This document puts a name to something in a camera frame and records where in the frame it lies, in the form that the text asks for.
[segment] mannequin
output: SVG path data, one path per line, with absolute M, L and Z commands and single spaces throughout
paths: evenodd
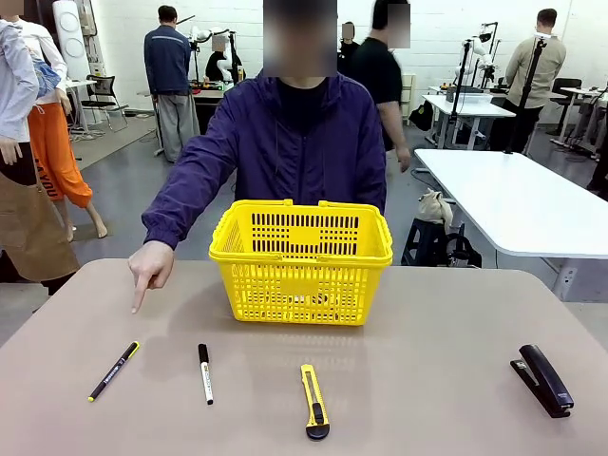
M 46 28 L 26 22 L 19 16 L 3 18 L 20 27 L 29 51 L 40 59 L 47 57 L 53 70 L 62 77 L 55 93 L 38 100 L 28 116 L 28 123 L 38 174 L 62 218 L 66 238 L 70 242 L 73 240 L 74 225 L 67 213 L 65 196 L 78 207 L 86 209 L 98 238 L 104 238 L 107 228 L 91 201 L 93 192 L 83 180 L 69 143 L 66 114 L 69 114 L 71 105 L 65 91 L 66 62 Z
M 27 116 L 38 79 L 19 30 L 0 20 L 0 281 L 24 277 L 54 294 L 76 271 L 59 220 L 36 175 Z

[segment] black shirt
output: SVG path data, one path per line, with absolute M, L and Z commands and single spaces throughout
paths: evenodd
M 302 135 L 307 135 L 318 122 L 328 79 L 313 88 L 296 88 L 277 79 L 278 96 L 286 123 Z
M 352 42 L 349 45 L 342 42 L 340 51 L 338 52 L 337 69 L 345 76 L 351 77 L 351 60 L 354 52 L 359 49 L 359 44 Z
M 389 47 L 375 38 L 367 38 L 351 59 L 351 77 L 361 83 L 371 94 L 373 101 L 398 102 L 401 105 L 401 68 Z M 387 150 L 393 148 L 384 126 L 382 137 Z

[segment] yellow basket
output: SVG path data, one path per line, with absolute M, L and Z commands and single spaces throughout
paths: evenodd
M 237 320 L 359 326 L 391 244 L 373 206 L 242 200 L 219 221 L 209 257 Z

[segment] sleeve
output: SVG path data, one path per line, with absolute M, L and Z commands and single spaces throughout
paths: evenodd
M 506 80 L 506 83 L 508 86 L 511 86 L 513 84 L 513 81 L 515 81 L 515 76 L 517 74 L 517 70 L 519 69 L 520 65 L 522 64 L 522 58 L 523 58 L 523 43 L 519 44 L 515 48 L 515 52 L 513 52 L 513 55 L 511 56 L 511 60 L 509 61 L 509 65 L 506 67 L 506 71 L 504 72 L 504 79 Z
M 143 42 L 143 61 L 145 63 L 145 74 L 148 77 L 148 86 L 150 87 L 150 94 L 155 95 L 157 93 L 156 83 L 154 81 L 154 71 L 152 65 L 152 40 L 149 36 L 145 37 Z
M 563 57 L 561 58 L 561 61 L 558 63 L 558 67 L 555 68 L 555 76 L 553 76 L 553 79 L 557 78 L 558 75 L 560 74 L 561 67 L 563 67 L 563 63 L 565 62 L 565 60 L 566 60 L 566 50 L 564 49 Z
M 184 55 L 185 64 L 186 64 L 186 75 L 190 74 L 190 57 L 192 56 L 192 49 L 190 48 L 190 43 L 186 40 L 186 51 Z
M 378 110 L 369 99 L 359 129 L 359 149 L 355 168 L 356 202 L 371 204 L 384 214 L 387 200 L 387 153 L 382 139 Z
M 390 102 L 401 102 L 401 73 L 388 59 L 379 59 L 374 77 L 370 78 L 366 86 L 377 105 Z
M 36 103 L 38 78 L 26 43 L 19 37 L 17 29 L 6 29 L 3 38 L 2 49 L 17 81 L 17 88 L 10 94 L 9 102 L 0 113 L 0 135 L 16 140 Z
M 38 41 L 40 42 L 40 48 L 50 63 L 50 67 L 61 77 L 61 82 L 57 85 L 57 88 L 61 88 L 65 92 L 67 78 L 66 61 L 61 55 L 61 52 L 59 52 L 59 49 L 55 46 L 48 30 L 42 26 L 40 27 Z
M 207 134 L 191 139 L 166 184 L 142 215 L 144 242 L 158 240 L 175 249 L 237 167 L 238 131 L 229 95 L 211 119 Z

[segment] white marker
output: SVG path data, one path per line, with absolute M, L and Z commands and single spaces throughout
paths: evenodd
M 211 391 L 211 375 L 209 374 L 209 352 L 205 344 L 199 344 L 200 373 L 202 373 L 202 384 L 205 386 L 205 397 L 207 405 L 213 404 L 213 392 Z

